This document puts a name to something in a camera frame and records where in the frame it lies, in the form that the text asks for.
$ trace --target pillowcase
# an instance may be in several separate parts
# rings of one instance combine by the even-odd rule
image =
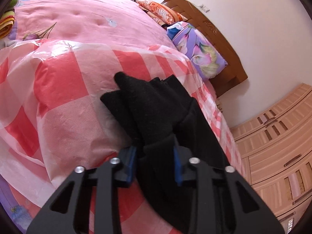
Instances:
[[[147,15],[149,15],[150,18],[152,18],[157,24],[159,24],[160,26],[165,25],[166,23],[164,21],[162,21],[159,17],[157,17],[156,15],[154,15],[152,12],[150,12],[149,10],[147,10],[146,8],[143,8],[141,5],[138,5],[139,8],[141,10],[143,10]]]
[[[181,15],[178,12],[173,11],[169,7],[162,5],[160,3],[156,3],[151,0],[137,0],[136,2],[140,4],[143,8],[149,10],[154,15],[159,17],[162,21],[164,21],[168,25],[188,20],[185,16]]]
[[[227,61],[191,24],[175,23],[167,28],[167,35],[176,48],[191,60],[203,80],[214,78],[227,66]]]

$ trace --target electrical outlet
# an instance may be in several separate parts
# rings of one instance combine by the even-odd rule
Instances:
[[[208,12],[210,9],[208,9],[204,4],[201,4],[199,5],[199,8],[202,10],[202,11],[205,11],[205,12]]]

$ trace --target wooden cabinet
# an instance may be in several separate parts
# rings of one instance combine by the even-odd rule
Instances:
[[[287,232],[312,200],[312,86],[300,84],[231,131],[247,181]]]

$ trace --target silver bolt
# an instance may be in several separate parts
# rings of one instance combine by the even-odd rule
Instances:
[[[110,163],[111,163],[111,164],[118,164],[118,163],[120,163],[120,159],[119,159],[119,158],[112,158],[112,159],[110,160]]]
[[[235,168],[233,166],[229,165],[229,166],[225,167],[225,171],[227,173],[233,173],[233,172],[235,172]]]
[[[191,164],[198,164],[198,163],[200,163],[200,159],[198,159],[198,158],[190,158],[188,161]]]
[[[77,166],[75,168],[76,173],[83,173],[85,171],[85,168],[83,166]]]

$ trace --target pink bedsheet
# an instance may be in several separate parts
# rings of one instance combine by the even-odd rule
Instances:
[[[25,41],[0,50],[0,174],[31,217],[75,166],[94,168],[130,144],[99,99],[117,89],[118,71],[143,80],[175,74],[199,102],[231,165],[244,174],[222,113],[177,50]],[[151,209],[137,183],[119,190],[119,206],[123,234],[178,233]],[[90,231],[93,221],[91,207]]]
[[[20,0],[16,21],[18,40],[56,22],[50,39],[174,48],[166,31],[131,0]]]

